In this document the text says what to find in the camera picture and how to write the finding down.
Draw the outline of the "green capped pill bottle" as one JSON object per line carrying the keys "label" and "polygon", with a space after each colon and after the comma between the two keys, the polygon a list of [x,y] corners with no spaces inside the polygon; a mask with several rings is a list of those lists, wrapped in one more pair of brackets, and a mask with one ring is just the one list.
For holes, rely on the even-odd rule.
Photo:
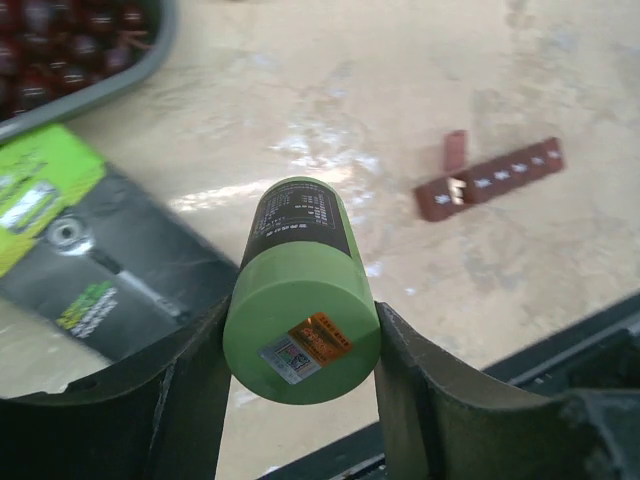
{"label": "green capped pill bottle", "polygon": [[260,198],[223,350],[244,387],[281,404],[334,400],[373,371],[380,320],[346,209],[329,185],[291,177]]}

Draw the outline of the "red weekly pill organizer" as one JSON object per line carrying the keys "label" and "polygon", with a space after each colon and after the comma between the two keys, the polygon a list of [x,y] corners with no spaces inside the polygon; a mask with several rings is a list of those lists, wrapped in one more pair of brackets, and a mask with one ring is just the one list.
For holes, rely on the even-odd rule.
{"label": "red weekly pill organizer", "polygon": [[[560,139],[540,142],[497,156],[479,164],[466,164],[467,132],[454,130],[444,137],[444,174],[414,189],[421,218],[444,221],[471,207],[506,195],[527,184],[556,174],[565,166]],[[467,182],[465,204],[449,197],[448,178]]]}

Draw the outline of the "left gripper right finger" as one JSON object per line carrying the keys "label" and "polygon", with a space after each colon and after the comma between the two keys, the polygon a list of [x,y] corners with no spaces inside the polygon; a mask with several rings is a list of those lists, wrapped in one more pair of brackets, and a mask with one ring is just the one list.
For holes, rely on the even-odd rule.
{"label": "left gripper right finger", "polygon": [[636,479],[639,392],[539,395],[504,383],[377,306],[375,368],[392,479]]}

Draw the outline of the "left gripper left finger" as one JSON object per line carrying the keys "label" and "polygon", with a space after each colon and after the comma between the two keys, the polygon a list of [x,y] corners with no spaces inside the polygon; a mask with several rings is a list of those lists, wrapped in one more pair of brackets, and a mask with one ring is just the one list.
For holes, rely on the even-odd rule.
{"label": "left gripper left finger", "polygon": [[61,393],[2,400],[2,478],[214,478],[230,389],[228,307]]}

